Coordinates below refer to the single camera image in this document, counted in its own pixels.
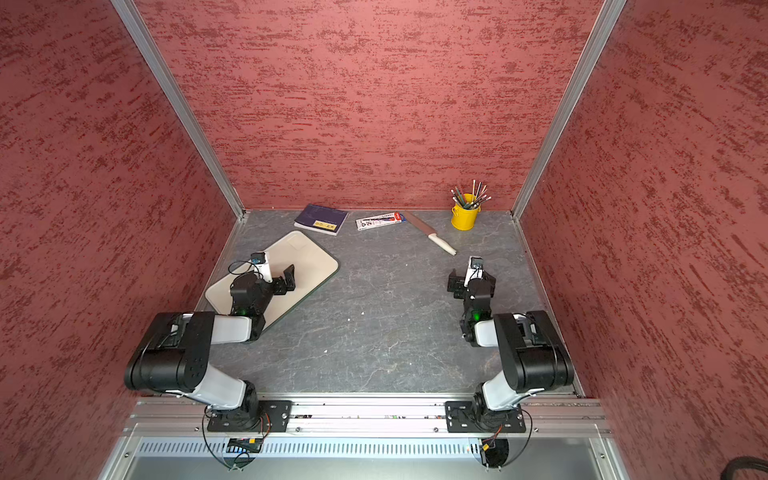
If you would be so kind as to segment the beige cutting board green rim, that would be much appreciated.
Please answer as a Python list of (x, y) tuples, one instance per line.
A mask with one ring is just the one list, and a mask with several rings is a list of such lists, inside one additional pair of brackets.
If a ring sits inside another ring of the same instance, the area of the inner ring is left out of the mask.
[[(215, 344), (252, 341), (319, 288), (339, 268), (337, 260), (299, 231), (293, 231), (264, 251), (268, 263), (254, 266), (249, 258), (228, 266), (228, 274), (205, 292), (217, 314)], [(294, 290), (274, 295), (272, 281), (295, 266)]]

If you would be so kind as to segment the knife with cream handle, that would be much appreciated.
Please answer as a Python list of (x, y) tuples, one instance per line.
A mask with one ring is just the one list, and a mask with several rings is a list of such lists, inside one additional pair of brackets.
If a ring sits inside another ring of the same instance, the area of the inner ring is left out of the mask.
[(445, 252), (447, 252), (452, 256), (455, 256), (457, 254), (457, 251), (447, 241), (443, 240), (437, 234), (436, 230), (433, 227), (429, 226), (427, 223), (421, 220), (418, 216), (408, 211), (403, 212), (402, 215), (404, 216), (404, 218), (408, 223), (415, 226), (419, 231), (424, 233), (430, 241), (435, 243), (442, 250), (444, 250)]

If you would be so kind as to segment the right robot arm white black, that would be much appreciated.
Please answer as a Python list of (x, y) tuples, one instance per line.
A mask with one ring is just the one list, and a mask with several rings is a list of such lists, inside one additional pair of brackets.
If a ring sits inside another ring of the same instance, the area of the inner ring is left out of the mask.
[(481, 383), (469, 402), (448, 402), (451, 432), (523, 432), (520, 404), (543, 392), (571, 386), (572, 360), (543, 310), (498, 313), (491, 309), (496, 279), (481, 269), (452, 271), (447, 291), (463, 302), (462, 337), (475, 348), (495, 348), (501, 371)]

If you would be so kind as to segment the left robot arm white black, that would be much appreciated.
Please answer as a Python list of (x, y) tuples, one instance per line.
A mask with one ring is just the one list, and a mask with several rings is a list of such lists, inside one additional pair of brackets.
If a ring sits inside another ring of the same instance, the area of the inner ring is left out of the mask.
[(275, 296), (296, 288), (295, 267), (289, 265), (271, 280), (259, 265), (235, 276), (229, 292), (228, 315), (211, 311), (157, 314), (124, 374), (133, 391), (189, 398), (207, 407), (213, 432), (265, 432), (276, 427), (290, 412), (290, 403), (260, 404), (254, 384), (234, 378), (209, 361), (213, 345), (253, 343), (266, 326), (265, 312)]

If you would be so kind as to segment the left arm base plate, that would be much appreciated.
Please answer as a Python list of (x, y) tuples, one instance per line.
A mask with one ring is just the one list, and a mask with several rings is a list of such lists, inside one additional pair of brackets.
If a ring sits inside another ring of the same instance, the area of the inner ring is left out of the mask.
[(264, 432), (284, 433), (293, 403), (290, 400), (258, 400), (251, 411), (244, 408), (213, 410), (207, 431), (214, 433)]

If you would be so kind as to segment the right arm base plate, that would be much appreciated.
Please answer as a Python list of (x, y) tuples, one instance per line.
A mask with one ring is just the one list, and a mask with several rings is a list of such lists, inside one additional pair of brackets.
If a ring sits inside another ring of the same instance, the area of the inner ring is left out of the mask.
[(525, 433), (527, 427), (520, 407), (493, 411), (472, 401), (447, 401), (444, 404), (449, 433)]

